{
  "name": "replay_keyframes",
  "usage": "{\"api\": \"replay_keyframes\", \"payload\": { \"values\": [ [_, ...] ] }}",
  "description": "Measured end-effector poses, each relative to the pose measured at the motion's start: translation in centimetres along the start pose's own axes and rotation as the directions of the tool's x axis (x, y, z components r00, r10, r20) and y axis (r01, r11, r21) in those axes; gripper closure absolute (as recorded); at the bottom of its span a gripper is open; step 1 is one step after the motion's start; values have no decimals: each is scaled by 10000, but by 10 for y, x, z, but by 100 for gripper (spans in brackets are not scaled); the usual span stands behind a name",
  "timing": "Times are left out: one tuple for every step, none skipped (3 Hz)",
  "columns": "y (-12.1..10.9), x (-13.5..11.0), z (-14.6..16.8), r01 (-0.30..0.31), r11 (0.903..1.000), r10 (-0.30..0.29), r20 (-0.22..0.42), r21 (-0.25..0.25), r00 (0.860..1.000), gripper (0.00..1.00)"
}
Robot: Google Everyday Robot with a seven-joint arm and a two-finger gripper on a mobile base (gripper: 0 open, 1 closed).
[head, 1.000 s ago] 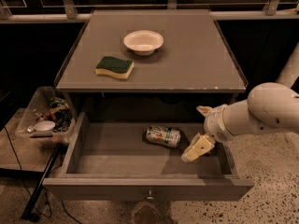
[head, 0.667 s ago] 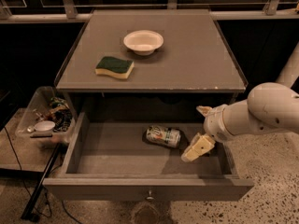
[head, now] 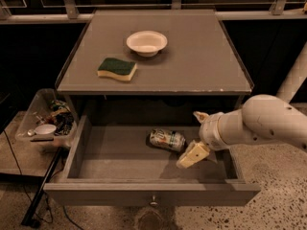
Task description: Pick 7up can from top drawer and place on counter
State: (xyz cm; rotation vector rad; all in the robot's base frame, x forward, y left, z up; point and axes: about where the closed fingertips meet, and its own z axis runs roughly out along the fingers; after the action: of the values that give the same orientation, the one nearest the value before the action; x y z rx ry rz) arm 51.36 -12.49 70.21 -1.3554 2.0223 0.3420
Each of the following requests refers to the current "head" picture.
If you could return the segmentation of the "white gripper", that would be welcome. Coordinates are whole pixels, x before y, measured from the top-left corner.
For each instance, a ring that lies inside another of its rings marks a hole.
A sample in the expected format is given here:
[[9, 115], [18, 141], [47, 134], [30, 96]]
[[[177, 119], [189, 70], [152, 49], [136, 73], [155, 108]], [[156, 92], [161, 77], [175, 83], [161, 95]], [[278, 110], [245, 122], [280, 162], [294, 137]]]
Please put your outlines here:
[[219, 120], [223, 112], [208, 115], [204, 112], [194, 111], [193, 115], [201, 124], [199, 136], [201, 142], [193, 140], [177, 161], [177, 167], [187, 169], [206, 158], [210, 150], [228, 150], [229, 145], [222, 139], [219, 132]]

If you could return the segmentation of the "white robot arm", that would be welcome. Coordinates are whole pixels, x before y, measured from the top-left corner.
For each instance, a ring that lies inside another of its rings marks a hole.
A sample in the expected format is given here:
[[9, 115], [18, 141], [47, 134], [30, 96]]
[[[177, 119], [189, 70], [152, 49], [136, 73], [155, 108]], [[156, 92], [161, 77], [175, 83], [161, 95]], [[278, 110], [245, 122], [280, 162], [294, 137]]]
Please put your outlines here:
[[277, 94], [255, 95], [241, 108], [228, 113], [208, 115], [196, 111], [201, 123], [200, 140], [189, 144], [177, 161], [186, 169], [200, 162], [214, 150], [226, 150], [233, 145], [263, 145], [283, 142], [301, 150], [307, 148], [307, 116], [290, 100], [307, 78], [307, 45], [281, 84]]

